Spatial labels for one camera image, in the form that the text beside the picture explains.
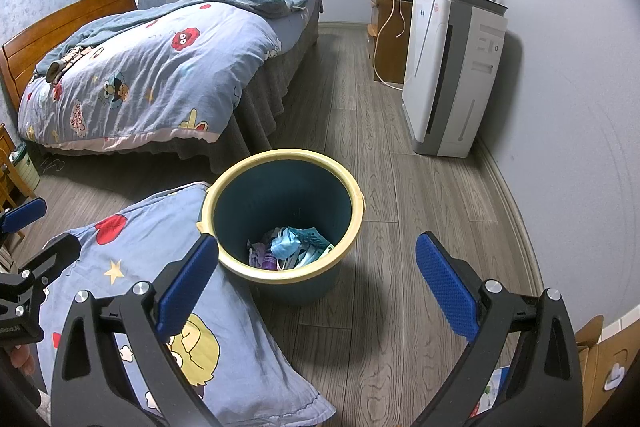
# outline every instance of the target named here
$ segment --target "gray bed skirt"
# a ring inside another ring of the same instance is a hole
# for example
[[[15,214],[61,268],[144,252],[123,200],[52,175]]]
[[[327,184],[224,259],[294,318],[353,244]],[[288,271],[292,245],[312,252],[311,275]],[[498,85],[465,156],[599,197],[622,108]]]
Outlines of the gray bed skirt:
[[[181,159],[206,156],[211,172],[220,174],[240,160],[271,150],[267,138],[276,129],[275,117],[284,112],[282,98],[287,94],[289,83],[308,49],[318,40],[318,15],[322,6],[316,7],[298,42],[285,54],[267,60],[244,88],[238,107],[234,110],[226,129],[217,142],[207,143],[198,138],[174,138],[167,142],[149,142],[136,149],[110,153],[48,149],[40,146],[43,153],[79,156],[86,154],[114,154],[150,152],[153,154],[172,152]]]

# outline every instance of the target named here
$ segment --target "blue gripper pad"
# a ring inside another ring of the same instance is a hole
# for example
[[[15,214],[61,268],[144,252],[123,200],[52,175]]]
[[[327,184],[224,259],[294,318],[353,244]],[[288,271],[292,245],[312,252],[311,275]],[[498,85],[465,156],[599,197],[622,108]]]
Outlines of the blue gripper pad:
[[[203,233],[187,256],[176,263],[182,266],[162,295],[157,307],[156,333],[163,340],[168,340],[170,336],[178,335],[182,331],[216,269],[218,265],[216,238]]]
[[[44,216],[47,212],[47,203],[42,198],[35,198],[21,204],[14,210],[9,210],[2,216],[1,232],[14,233],[23,229]]]
[[[451,329],[473,342],[479,330],[476,301],[426,233],[415,242],[415,261]]]

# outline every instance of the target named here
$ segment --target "pillow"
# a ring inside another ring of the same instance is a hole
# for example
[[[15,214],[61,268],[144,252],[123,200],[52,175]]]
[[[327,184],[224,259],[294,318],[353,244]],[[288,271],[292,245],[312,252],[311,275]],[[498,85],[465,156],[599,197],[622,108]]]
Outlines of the pillow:
[[[181,259],[200,236],[195,223],[206,189],[198,183],[161,192],[94,225],[70,230],[82,244],[80,259],[47,287],[40,310],[45,338],[38,344],[38,356],[48,389],[60,331],[76,292],[90,290],[97,298],[120,295]],[[126,335],[117,334],[116,339],[141,406],[155,409]],[[224,425],[316,425],[335,413],[284,358],[245,281],[221,264],[182,333],[168,347]]]

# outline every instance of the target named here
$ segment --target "silver screw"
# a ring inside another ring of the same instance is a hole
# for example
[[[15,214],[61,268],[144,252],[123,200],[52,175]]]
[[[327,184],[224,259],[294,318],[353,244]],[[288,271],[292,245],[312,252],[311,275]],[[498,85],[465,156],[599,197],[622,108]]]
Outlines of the silver screw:
[[[546,291],[546,294],[549,295],[549,298],[552,301],[559,301],[561,298],[560,292],[558,290],[556,290],[555,288],[549,288]]]
[[[76,302],[84,302],[88,298],[89,298],[89,292],[87,290],[80,290],[78,293],[76,293],[74,300]]]
[[[502,285],[494,281],[493,279],[489,279],[486,283],[484,283],[484,287],[488,292],[491,293],[500,293],[502,291]]]
[[[149,291],[149,283],[145,281],[136,282],[133,285],[133,293],[136,295],[144,295]]]

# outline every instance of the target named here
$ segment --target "small trash can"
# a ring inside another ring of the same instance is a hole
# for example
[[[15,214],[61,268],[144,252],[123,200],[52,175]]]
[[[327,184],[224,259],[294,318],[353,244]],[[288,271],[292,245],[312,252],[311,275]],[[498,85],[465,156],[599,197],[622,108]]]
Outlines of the small trash can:
[[[15,148],[9,155],[9,161],[14,165],[15,170],[18,171],[18,175],[22,181],[31,189],[35,190],[40,183],[40,175],[36,171],[29,153],[27,152],[27,144],[21,142],[18,147]]]
[[[246,158],[218,178],[207,190],[198,229],[216,236],[220,263],[254,282],[261,295],[302,305],[334,285],[364,208],[356,180],[338,162],[311,151],[277,149]],[[256,243],[275,227],[316,227],[335,248],[288,270],[249,266],[247,240]]]

